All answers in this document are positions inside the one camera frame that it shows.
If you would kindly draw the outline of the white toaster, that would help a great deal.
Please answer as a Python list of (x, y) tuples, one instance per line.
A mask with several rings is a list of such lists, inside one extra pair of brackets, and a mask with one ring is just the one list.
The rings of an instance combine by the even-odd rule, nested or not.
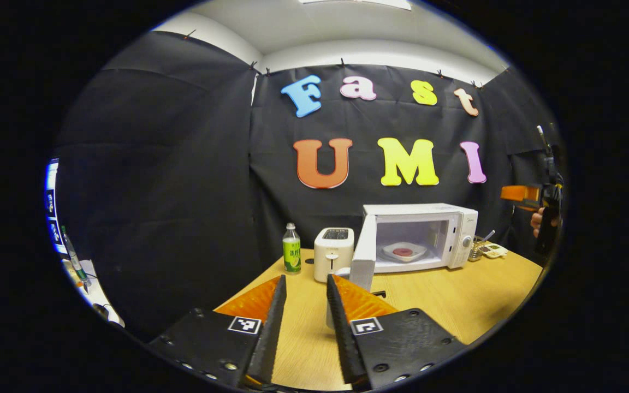
[(355, 236), (348, 227), (325, 227), (314, 240), (315, 281), (325, 283), (327, 276), (349, 268), (353, 259)]

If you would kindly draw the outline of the computer monitor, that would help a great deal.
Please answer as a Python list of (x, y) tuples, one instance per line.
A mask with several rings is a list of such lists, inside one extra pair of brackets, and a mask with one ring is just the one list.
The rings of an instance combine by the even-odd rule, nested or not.
[(47, 227), (49, 229), (52, 244), (59, 254), (65, 255), (67, 253), (67, 249), (63, 244), (62, 230), (57, 219), (56, 209), (55, 189), (58, 168), (59, 157), (53, 157), (52, 159), (50, 159), (46, 166), (46, 175), (44, 182), (44, 209), (47, 219)]

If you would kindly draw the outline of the green pen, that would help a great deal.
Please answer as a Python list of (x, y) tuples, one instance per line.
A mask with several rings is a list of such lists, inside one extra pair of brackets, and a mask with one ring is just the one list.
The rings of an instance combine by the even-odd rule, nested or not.
[(77, 286), (77, 288), (82, 288), (86, 293), (89, 293), (89, 288), (92, 283), (89, 279), (89, 276), (86, 274), (85, 270), (81, 266), (80, 259), (75, 249), (73, 248), (72, 240), (68, 236), (68, 232), (65, 226), (61, 226), (61, 232), (62, 241), (65, 249), (67, 250), (68, 264), (69, 267), (73, 270), (72, 274), (70, 269), (68, 269), (68, 273), (70, 273), (70, 279), (72, 280), (73, 284)]

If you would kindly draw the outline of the long ceiling light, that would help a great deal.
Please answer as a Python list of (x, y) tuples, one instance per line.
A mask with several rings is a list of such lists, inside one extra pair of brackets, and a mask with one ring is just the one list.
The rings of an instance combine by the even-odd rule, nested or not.
[(394, 8), (404, 11), (412, 10), (412, 3), (409, 0), (297, 0), (302, 4), (313, 4), (313, 3), (334, 3), (334, 2), (342, 2), (342, 3), (362, 3), (362, 4), (374, 4), (379, 5), (380, 7)]

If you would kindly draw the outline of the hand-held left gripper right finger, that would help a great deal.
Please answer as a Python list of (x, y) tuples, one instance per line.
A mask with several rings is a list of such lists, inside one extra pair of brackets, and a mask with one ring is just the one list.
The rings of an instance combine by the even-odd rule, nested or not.
[(466, 348), (421, 309), (397, 310), (341, 276), (328, 276), (327, 299), (343, 380), (355, 391), (431, 372)]

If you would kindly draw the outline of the black backdrop cloth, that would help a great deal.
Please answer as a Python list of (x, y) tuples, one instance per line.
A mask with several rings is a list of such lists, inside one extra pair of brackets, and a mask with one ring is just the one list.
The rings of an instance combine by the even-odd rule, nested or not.
[(530, 214), (502, 187), (562, 171), (561, 130), (509, 69), (482, 87), (426, 70), (306, 64), (260, 73), (210, 43), (145, 33), (90, 80), (63, 123), (60, 229), (129, 330), (151, 340), (215, 307), (327, 227), (356, 243), (365, 206), (445, 203), (535, 259)]

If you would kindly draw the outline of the white microwave oven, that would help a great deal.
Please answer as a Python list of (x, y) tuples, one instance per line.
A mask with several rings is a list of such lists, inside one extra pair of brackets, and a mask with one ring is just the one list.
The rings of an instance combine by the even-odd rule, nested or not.
[[(445, 203), (365, 205), (347, 276), (370, 290), (374, 274), (460, 268), (470, 254), (477, 222), (474, 209)], [(381, 249), (397, 242), (423, 245), (428, 251), (412, 262), (395, 262)]]

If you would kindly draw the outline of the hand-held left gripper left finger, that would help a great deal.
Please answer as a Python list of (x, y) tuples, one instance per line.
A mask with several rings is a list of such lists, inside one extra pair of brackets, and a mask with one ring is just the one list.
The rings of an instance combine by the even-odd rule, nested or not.
[(287, 298), (283, 275), (214, 311), (193, 308), (149, 346), (160, 358), (231, 388), (271, 383)]

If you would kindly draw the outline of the green drink bottle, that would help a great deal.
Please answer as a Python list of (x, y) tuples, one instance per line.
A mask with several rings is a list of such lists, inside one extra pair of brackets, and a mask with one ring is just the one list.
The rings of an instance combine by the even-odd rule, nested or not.
[(288, 274), (298, 274), (301, 271), (300, 236), (295, 231), (295, 224), (288, 222), (282, 237), (282, 251), (284, 268)]

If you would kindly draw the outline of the white square plate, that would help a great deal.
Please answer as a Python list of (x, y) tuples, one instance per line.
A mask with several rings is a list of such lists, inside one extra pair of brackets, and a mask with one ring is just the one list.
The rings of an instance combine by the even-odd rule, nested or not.
[[(393, 250), (396, 248), (410, 248), (413, 251), (413, 254), (410, 257), (399, 257), (393, 254)], [(409, 263), (415, 260), (418, 260), (427, 253), (428, 249), (426, 246), (419, 245), (416, 243), (408, 243), (408, 242), (397, 242), (392, 243), (387, 246), (383, 246), (381, 249), (382, 253), (385, 257), (388, 257), (390, 260), (400, 263)]]

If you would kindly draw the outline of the white side desk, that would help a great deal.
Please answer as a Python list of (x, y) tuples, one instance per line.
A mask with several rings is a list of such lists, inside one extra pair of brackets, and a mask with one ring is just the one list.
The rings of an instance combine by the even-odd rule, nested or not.
[(99, 303), (100, 305), (105, 306), (109, 311), (108, 320), (112, 321), (113, 323), (119, 324), (120, 326), (125, 328), (124, 320), (115, 311), (114, 306), (108, 300), (105, 292), (103, 291), (102, 283), (98, 279), (99, 274), (95, 270), (93, 261), (81, 260), (80, 263), (81, 263), (82, 268), (85, 270), (86, 274), (89, 276), (89, 279), (92, 283), (92, 285), (89, 288), (89, 293), (86, 293), (84, 289), (82, 288), (77, 288), (77, 286), (73, 284), (72, 280), (70, 279), (70, 273), (68, 273), (68, 269), (70, 269), (72, 274), (73, 274), (73, 270), (69, 267), (68, 260), (62, 259), (63, 268), (67, 271), (68, 278), (70, 279), (70, 283), (79, 291), (80, 295), (85, 299), (87, 303), (90, 304), (90, 306), (93, 303)]

